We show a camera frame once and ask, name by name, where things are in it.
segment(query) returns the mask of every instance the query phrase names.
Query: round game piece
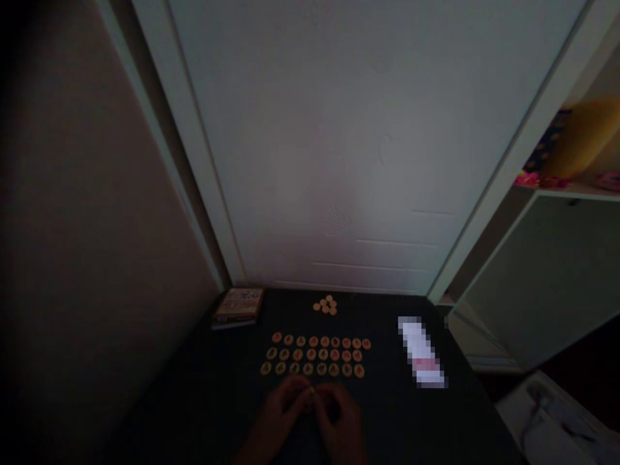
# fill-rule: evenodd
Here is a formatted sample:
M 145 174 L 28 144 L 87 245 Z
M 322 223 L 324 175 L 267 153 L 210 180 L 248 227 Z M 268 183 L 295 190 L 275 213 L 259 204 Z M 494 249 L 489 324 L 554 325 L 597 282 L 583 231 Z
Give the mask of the round game piece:
M 334 378 L 337 377 L 339 373 L 340 373 L 340 368 L 338 368 L 337 364 L 331 364 L 329 366 L 329 374 L 332 377 L 334 377 Z
M 357 376 L 358 378 L 364 377 L 364 367 L 361 365 L 356 365 L 355 368 L 353 369 L 353 372 L 355 373 L 355 376 Z
M 267 376 L 271 372 L 271 363 L 265 362 L 260 366 L 260 374 Z
M 353 368 L 351 368 L 351 365 L 349 364 L 342 365 L 342 374 L 345 375 L 347 378 L 349 378 L 353 374 Z
M 286 371 L 286 363 L 280 362 L 279 364 L 276 365 L 276 375 L 279 376 L 285 371 Z
M 278 350 L 275 347 L 272 347 L 267 351 L 268 360 L 273 360 L 274 358 L 276 358 L 277 355 L 278 355 Z

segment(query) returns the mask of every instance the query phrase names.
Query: door frame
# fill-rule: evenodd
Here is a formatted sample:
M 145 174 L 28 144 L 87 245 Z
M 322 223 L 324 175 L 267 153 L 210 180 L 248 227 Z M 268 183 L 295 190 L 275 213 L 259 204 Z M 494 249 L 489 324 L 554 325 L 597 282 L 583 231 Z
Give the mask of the door frame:
M 132 4 L 177 124 L 232 284 L 247 284 L 242 256 L 234 236 L 167 0 L 132 0 Z M 596 56 L 605 35 L 618 15 L 620 15 L 620 2 L 617 0 L 589 0 L 585 4 L 469 220 L 435 277 L 427 294 L 428 299 L 434 304 L 446 292 L 549 122 Z

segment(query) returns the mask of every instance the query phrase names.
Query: stack of tokens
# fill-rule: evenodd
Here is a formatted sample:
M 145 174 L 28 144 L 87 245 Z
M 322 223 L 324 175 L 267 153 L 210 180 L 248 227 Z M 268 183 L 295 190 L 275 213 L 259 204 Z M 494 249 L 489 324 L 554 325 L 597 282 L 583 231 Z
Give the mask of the stack of tokens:
M 323 313 L 329 313 L 331 316 L 335 316 L 338 313 L 338 310 L 336 310 L 337 305 L 338 303 L 334 300 L 334 298 L 331 295 L 328 295 L 314 304 L 312 306 L 312 310 L 321 310 Z
M 267 350 L 267 361 L 260 367 L 260 373 L 263 376 L 271 373 L 272 361 L 273 363 L 277 363 L 274 369 L 276 375 L 282 375 L 287 371 L 287 361 L 292 358 L 293 361 L 288 367 L 288 372 L 297 374 L 301 371 L 305 376 L 310 377 L 315 372 L 313 362 L 316 360 L 317 356 L 319 363 L 316 366 L 316 374 L 320 377 L 329 373 L 330 376 L 336 378 L 342 372 L 346 378 L 351 377 L 351 375 L 355 375 L 357 378 L 363 378 L 366 374 L 361 364 L 362 352 L 360 349 L 371 349 L 371 343 L 368 339 L 360 340 L 354 338 L 351 340 L 349 338 L 344 338 L 341 341 L 338 337 L 329 338 L 323 336 L 319 339 L 317 336 L 312 336 L 308 340 L 309 348 L 307 349 L 305 348 L 306 338 L 304 336 L 298 336 L 297 339 L 295 339 L 293 335 L 286 335 L 283 337 L 282 333 L 275 333 L 271 341 L 276 345 L 282 342 L 285 347 L 280 350 L 276 347 L 270 347 L 269 350 Z M 295 342 L 297 348 L 292 347 L 293 342 Z M 329 365 L 327 365 L 327 359 L 331 359 Z M 340 359 L 343 361 L 342 367 L 337 363 Z M 355 362 L 355 366 L 351 366 L 351 359 Z

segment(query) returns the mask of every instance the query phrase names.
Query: yellow object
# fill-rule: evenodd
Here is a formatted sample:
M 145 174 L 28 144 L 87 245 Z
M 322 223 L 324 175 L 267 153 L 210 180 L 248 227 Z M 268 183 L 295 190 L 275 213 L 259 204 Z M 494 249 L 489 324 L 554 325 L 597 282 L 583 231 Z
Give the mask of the yellow object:
M 620 130 L 620 98 L 578 103 L 572 110 L 551 158 L 542 168 L 543 178 L 578 176 Z

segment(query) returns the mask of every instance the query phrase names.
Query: finger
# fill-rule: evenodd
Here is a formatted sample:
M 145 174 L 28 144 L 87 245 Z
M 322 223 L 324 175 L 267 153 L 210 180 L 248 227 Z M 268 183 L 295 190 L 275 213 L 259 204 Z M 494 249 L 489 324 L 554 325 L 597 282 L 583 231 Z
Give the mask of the finger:
M 321 436 L 323 436 L 324 440 L 327 440 L 327 438 L 331 438 L 334 432 L 334 425 L 332 425 L 327 417 L 327 410 L 325 409 L 325 404 L 323 403 L 321 396 L 318 394 L 315 395 L 313 402 L 315 406 L 316 421 L 318 422 L 318 427 L 321 430 Z

